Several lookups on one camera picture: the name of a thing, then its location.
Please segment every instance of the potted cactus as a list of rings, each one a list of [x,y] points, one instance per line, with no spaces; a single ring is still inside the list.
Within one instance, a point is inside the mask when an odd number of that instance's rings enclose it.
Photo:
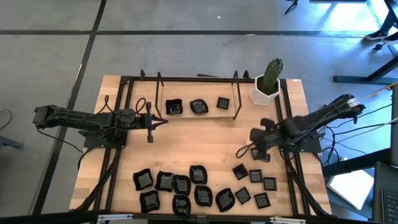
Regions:
[[[250,98],[256,105],[268,105],[280,93],[280,81],[278,76],[284,67],[280,58],[269,62],[266,72],[256,77],[254,88],[250,92]]]

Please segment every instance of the desk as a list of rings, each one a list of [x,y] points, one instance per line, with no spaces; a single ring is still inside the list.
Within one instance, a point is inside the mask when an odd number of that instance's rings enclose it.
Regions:
[[[96,102],[96,112],[102,108],[105,95],[109,95],[109,105],[115,103],[120,79],[121,77],[116,75],[104,76]],[[224,85],[224,83],[167,81],[164,82],[164,85],[213,85],[216,96],[217,86]],[[292,216],[285,164],[279,156],[279,149],[273,147],[269,150],[271,161],[268,163],[254,161],[250,152],[243,158],[235,158],[235,152],[247,143],[251,128],[260,128],[261,118],[270,118],[277,121],[274,101],[269,106],[254,105],[249,97],[253,83],[240,83],[239,85],[242,107],[236,120],[232,118],[171,119],[169,124],[160,126],[153,132],[154,143],[147,143],[146,130],[129,131],[126,147],[121,151],[111,212],[140,214],[139,194],[153,190],[154,188],[151,187],[137,192],[132,180],[133,173],[150,168],[154,180],[160,170],[189,176],[190,165],[200,164],[207,169],[207,186],[213,191],[213,206],[210,208],[199,207],[195,203],[195,199],[193,198],[195,185],[192,184],[189,196],[192,205],[192,215],[205,214],[246,217]],[[300,80],[287,80],[287,88],[293,115],[308,114],[302,82]],[[141,97],[145,97],[153,105],[155,102],[155,90],[156,82],[154,81],[134,81],[130,108],[135,108],[137,100]],[[124,105],[125,100],[126,91],[123,92],[120,104]],[[286,118],[283,97],[280,100],[283,115]],[[94,149],[82,160],[70,208],[79,206],[97,184],[104,152],[105,149]],[[301,153],[301,155],[306,186],[323,209],[331,213],[322,169],[318,159],[311,153]],[[245,177],[240,181],[236,180],[232,168],[241,163],[245,165],[247,170],[262,169],[264,177],[276,177],[278,191],[268,192],[271,207],[259,210],[252,198],[252,200],[244,205],[240,205],[236,201],[232,209],[220,213],[214,201],[215,195],[220,190],[230,187],[235,193],[242,187],[247,187],[252,196],[264,191],[262,184],[250,183],[249,177]],[[302,200],[297,186],[295,186],[295,191],[298,210],[300,213],[303,213]],[[106,185],[102,193],[99,208],[104,208],[107,192],[108,186]],[[150,214],[173,214],[171,207],[173,196],[173,192],[159,192],[160,210],[153,211]]]
[[[394,0],[384,0],[384,3],[388,7],[388,10],[394,12],[396,17],[396,24],[398,24],[398,4]],[[333,77],[334,82],[338,83],[362,83],[362,84],[379,84],[388,85],[398,82],[398,78],[382,78],[387,73],[391,72],[398,66],[398,56],[395,56],[391,61],[387,62],[381,68],[373,72],[368,77],[354,77],[354,76],[344,76],[335,75]]]

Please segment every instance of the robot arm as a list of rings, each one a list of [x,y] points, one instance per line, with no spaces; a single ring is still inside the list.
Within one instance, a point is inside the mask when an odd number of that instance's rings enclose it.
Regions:
[[[341,95],[329,105],[306,116],[287,118],[276,125],[269,119],[262,119],[261,126],[265,126],[266,129],[253,128],[250,140],[264,157],[267,157],[266,151],[272,146],[280,146],[289,151],[288,147],[299,145],[313,130],[336,119],[353,118],[356,123],[357,115],[360,115],[363,109],[365,106],[359,104],[353,95]]]
[[[38,129],[64,126],[80,129],[84,137],[94,136],[109,142],[122,138],[127,130],[148,129],[148,142],[153,142],[152,131],[167,120],[150,113],[151,104],[146,103],[147,113],[136,113],[133,109],[123,109],[109,113],[86,113],[66,110],[54,105],[41,106],[35,109],[33,123]]]

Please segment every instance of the wooden shelf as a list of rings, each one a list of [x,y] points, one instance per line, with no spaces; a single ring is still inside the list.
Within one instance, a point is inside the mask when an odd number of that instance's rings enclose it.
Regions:
[[[236,108],[234,102],[234,86],[230,83],[223,83],[223,85],[170,85],[165,82],[162,92],[159,93],[161,105],[158,104],[160,114],[165,119],[179,119],[179,118],[233,118],[235,116]],[[229,99],[229,106],[227,110],[217,108],[218,97]],[[182,100],[182,114],[167,115],[166,114],[166,100]],[[192,112],[190,101],[202,99],[206,102],[209,112],[201,115],[196,115]]]

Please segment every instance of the black small dish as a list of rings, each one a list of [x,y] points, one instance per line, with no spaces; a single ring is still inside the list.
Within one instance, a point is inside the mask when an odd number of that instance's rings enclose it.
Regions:
[[[210,188],[207,186],[197,185],[195,187],[195,202],[202,207],[211,207],[213,204],[213,193]]]
[[[250,201],[250,199],[251,199],[249,191],[247,190],[246,187],[243,187],[241,190],[237,191],[235,193],[235,196],[236,196],[236,198],[238,198],[239,202],[241,202],[241,205]]]
[[[226,212],[235,204],[235,197],[230,188],[224,189],[216,195],[216,204],[220,212]]]
[[[264,190],[277,190],[275,177],[263,178],[263,184],[264,184]]]
[[[254,160],[260,159],[259,150],[256,148],[251,148],[251,155]]]
[[[268,195],[266,192],[255,195],[254,199],[256,200],[257,208],[259,209],[271,206],[271,203],[269,203]]]
[[[189,195],[191,192],[191,180],[186,175],[174,176],[174,192],[179,195]]]
[[[159,210],[160,201],[157,190],[141,193],[139,195],[139,202],[141,204],[141,213],[148,213],[154,210]]]
[[[169,172],[159,171],[156,177],[156,190],[164,190],[167,192],[173,191],[174,174]]]
[[[228,106],[229,106],[229,99],[219,96],[217,101],[217,108],[228,110]]]
[[[201,166],[190,166],[189,177],[194,184],[207,184],[207,171]]]
[[[182,114],[182,100],[181,99],[166,100],[166,114],[167,115]]]
[[[236,166],[232,171],[238,180],[241,180],[243,177],[248,175],[248,170],[246,170],[243,164]]]
[[[261,183],[263,181],[261,170],[249,170],[249,173],[250,173],[250,182]]]
[[[133,173],[132,179],[136,184],[136,190],[142,190],[154,184],[150,169],[143,169],[140,172]]]
[[[192,100],[189,102],[189,105],[192,112],[196,115],[201,115],[209,112],[209,107],[207,107],[206,102],[202,99]]]
[[[173,197],[174,215],[188,217],[191,214],[191,201],[186,195],[174,195]]]

